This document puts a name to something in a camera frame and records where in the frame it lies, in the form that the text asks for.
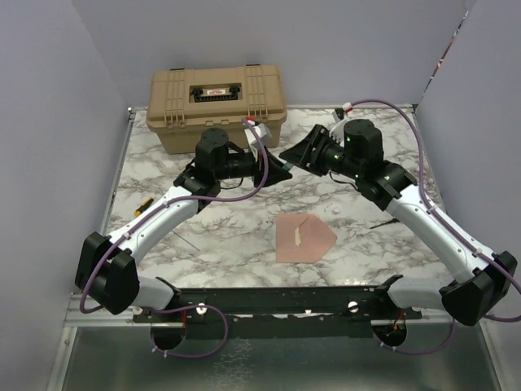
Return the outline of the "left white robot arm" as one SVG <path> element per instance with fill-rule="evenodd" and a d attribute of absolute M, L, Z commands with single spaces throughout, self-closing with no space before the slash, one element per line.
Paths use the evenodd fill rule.
<path fill-rule="evenodd" d="M 192 161 L 152 206 L 107 235 L 93 232 L 85 239 L 75 277 L 83 314 L 101 309 L 120 314 L 134 306 L 151 309 L 165 322 L 177 317 L 179 291 L 161 278 L 139 276 L 139 262 L 177 226 L 221 202 L 222 181 L 250 178 L 254 188 L 244 196 L 249 199 L 292 177 L 267 149 L 269 128 L 251 118 L 243 124 L 247 149 L 232 143 L 222 129 L 205 130 Z"/>

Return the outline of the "pink paper envelope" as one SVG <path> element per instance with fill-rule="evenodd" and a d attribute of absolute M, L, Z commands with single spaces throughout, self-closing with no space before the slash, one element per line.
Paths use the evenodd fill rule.
<path fill-rule="evenodd" d="M 335 245 L 337 235 L 311 213 L 281 213 L 276 217 L 276 261 L 317 263 Z M 295 245 L 295 228 L 300 228 L 301 245 Z"/>

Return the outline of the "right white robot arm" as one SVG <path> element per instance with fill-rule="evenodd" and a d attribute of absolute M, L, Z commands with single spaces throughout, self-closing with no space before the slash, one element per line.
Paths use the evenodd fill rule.
<path fill-rule="evenodd" d="M 331 172 L 354 180 L 358 192 L 406 225 L 449 270 L 453 281 L 411 279 L 398 275 L 374 298 L 375 312 L 391 319 L 409 307 L 444 310 L 458 322 L 478 323 L 508 292 L 517 261 L 495 253 L 467 234 L 427 196 L 401 165 L 385 160 L 381 131 L 365 120 L 322 125 L 281 158 L 311 174 Z"/>

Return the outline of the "tan paper letter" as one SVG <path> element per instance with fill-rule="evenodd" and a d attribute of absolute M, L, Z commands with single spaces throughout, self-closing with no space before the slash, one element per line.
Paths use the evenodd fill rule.
<path fill-rule="evenodd" d="M 301 245 L 301 236 L 300 236 L 300 228 L 299 227 L 295 228 L 294 234 L 295 234 L 295 245 L 297 247 L 299 247 Z"/>

